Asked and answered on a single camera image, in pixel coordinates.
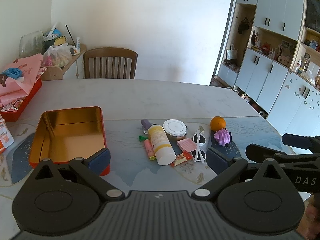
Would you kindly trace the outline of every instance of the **pink lip balm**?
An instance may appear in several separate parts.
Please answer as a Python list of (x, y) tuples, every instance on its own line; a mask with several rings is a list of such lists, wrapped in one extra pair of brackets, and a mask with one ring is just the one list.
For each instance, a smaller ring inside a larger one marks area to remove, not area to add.
[(153, 148), (152, 148), (150, 140), (144, 140), (144, 146), (146, 147), (149, 160), (151, 160), (151, 161), (155, 160), (156, 159), (156, 154), (153, 151)]

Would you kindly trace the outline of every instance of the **orange ball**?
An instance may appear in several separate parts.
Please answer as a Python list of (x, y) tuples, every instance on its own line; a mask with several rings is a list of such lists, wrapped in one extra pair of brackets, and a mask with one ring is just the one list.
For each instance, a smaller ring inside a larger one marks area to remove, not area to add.
[(226, 127), (226, 121), (222, 117), (215, 116), (214, 118), (212, 118), (210, 122), (210, 128), (212, 131), (216, 132), (221, 129), (224, 129), (225, 127)]

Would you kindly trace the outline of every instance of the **marble tabletop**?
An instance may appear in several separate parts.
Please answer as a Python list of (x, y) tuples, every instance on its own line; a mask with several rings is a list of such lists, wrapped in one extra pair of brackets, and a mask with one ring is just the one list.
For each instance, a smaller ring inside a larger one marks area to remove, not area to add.
[[(7, 123), (15, 143), (0, 155), (0, 240), (10, 239), (19, 231), (11, 213), (12, 200), (32, 172), (26, 161), (28, 156), (16, 149), (35, 132), (42, 112), (81, 106), (102, 108), (111, 151), (111, 172), (103, 179), (126, 194), (130, 190), (192, 192), (216, 176), (206, 163), (188, 162), (172, 168), (150, 161), (143, 143), (138, 141), (143, 134), (142, 118), (158, 124), (166, 119), (179, 119), (188, 126), (188, 137), (202, 125), (209, 142), (210, 120), (220, 115), (225, 117), (226, 127), (242, 157), (250, 143), (292, 154), (276, 130), (231, 90), (144, 80), (43, 82), (20, 119)], [(17, 166), (17, 158), (26, 165)]]

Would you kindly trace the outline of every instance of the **open metal box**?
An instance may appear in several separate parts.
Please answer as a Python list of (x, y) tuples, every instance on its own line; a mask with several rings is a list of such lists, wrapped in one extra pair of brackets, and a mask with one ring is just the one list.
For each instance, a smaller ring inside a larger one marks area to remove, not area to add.
[[(43, 158), (68, 163), (76, 157), (88, 158), (104, 147), (107, 144), (100, 107), (48, 111), (39, 120), (29, 163), (36, 167)], [(102, 175), (109, 171), (107, 165)]]

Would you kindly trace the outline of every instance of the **pink wrapping paper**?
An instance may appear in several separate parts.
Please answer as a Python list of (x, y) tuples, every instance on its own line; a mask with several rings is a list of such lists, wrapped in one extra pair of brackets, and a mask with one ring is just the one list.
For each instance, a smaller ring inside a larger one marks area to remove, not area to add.
[(36, 54), (31, 57), (16, 59), (13, 63), (10, 63), (4, 68), (19, 68), (22, 71), (24, 81), (19, 82), (13, 78), (0, 74), (0, 105), (6, 105), (17, 98), (29, 95), (36, 81), (42, 59), (43, 56), (41, 54)]

